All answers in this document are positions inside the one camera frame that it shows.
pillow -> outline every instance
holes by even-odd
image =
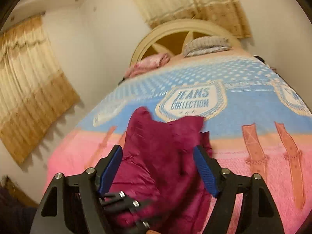
[[[227,38],[219,36],[205,36],[192,40],[183,48],[183,56],[195,56],[226,51],[231,48]]]

brown curtain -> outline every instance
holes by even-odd
[[[79,101],[34,17],[0,36],[0,138],[20,164]]]
[[[250,37],[250,27],[239,0],[134,0],[151,28],[162,23],[196,18],[209,20],[237,38]]]

curtain rod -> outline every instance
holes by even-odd
[[[4,30],[2,33],[0,33],[0,36],[2,36],[3,34],[5,34],[6,32],[8,32],[8,31],[11,30],[12,28],[14,28],[14,27],[16,27],[16,26],[22,24],[23,22],[25,22],[25,21],[31,19],[32,17],[35,17],[35,16],[44,16],[45,14],[46,14],[46,12],[43,11],[43,12],[40,12],[40,13],[31,15],[31,16],[29,16],[29,17],[27,17],[27,18],[24,18],[23,20],[18,21],[17,23],[13,24],[12,26],[10,26],[10,27],[7,28],[6,30]]]

blue blanket section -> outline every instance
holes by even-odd
[[[302,100],[262,62],[230,56],[164,67],[128,80],[110,93],[79,124],[84,130],[122,134],[135,109],[146,106],[158,121],[184,115],[205,116],[211,138],[241,137],[242,125],[256,123],[258,135],[276,132],[274,121],[289,133],[312,133]]]

ribbed blue pad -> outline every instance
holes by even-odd
[[[216,198],[220,192],[216,185],[216,178],[213,176],[212,171],[210,170],[206,160],[204,159],[204,156],[198,147],[194,147],[193,157],[206,190]]]
[[[113,183],[115,175],[118,171],[122,160],[122,148],[119,146],[118,150],[114,153],[112,159],[108,163],[107,167],[105,168],[102,176],[101,176],[101,183],[99,187],[99,194],[104,195],[110,190],[110,187]]]

